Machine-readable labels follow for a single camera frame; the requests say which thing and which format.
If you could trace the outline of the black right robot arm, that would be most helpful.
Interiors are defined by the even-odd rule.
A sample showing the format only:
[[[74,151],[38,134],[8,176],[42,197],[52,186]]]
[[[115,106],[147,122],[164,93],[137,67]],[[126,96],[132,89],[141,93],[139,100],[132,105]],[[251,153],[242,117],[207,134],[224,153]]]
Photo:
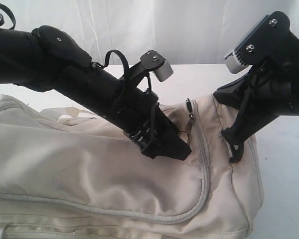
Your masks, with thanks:
[[[239,79],[218,88],[214,98],[238,110],[225,140],[239,145],[279,116],[299,116],[299,40],[283,41]]]

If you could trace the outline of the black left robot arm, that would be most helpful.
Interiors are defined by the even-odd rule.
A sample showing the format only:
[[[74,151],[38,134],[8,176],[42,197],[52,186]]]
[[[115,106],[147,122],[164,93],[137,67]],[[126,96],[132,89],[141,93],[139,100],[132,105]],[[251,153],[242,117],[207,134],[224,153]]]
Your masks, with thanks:
[[[159,81],[168,79],[170,64],[153,50],[132,67],[121,52],[117,55],[124,68],[120,78],[55,27],[44,25],[32,32],[0,28],[0,84],[56,90],[122,129],[143,155],[185,160],[191,149],[159,108],[157,95],[151,88],[138,88],[150,72]]]

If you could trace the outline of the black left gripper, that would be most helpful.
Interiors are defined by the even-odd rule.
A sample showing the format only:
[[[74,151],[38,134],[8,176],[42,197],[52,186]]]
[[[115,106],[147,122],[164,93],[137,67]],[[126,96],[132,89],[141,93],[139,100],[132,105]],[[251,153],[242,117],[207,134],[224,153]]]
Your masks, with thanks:
[[[164,156],[184,161],[190,146],[179,137],[179,128],[159,109],[150,89],[117,87],[112,96],[112,123],[151,159]]]

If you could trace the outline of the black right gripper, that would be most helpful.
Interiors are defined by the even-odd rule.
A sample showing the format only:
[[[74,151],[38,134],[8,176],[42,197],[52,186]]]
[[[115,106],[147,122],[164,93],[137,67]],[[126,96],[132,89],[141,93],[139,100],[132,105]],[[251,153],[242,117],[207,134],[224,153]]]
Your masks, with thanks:
[[[239,109],[227,142],[245,142],[277,116],[299,116],[299,58],[278,62],[266,57],[239,79],[218,88],[217,102]]]

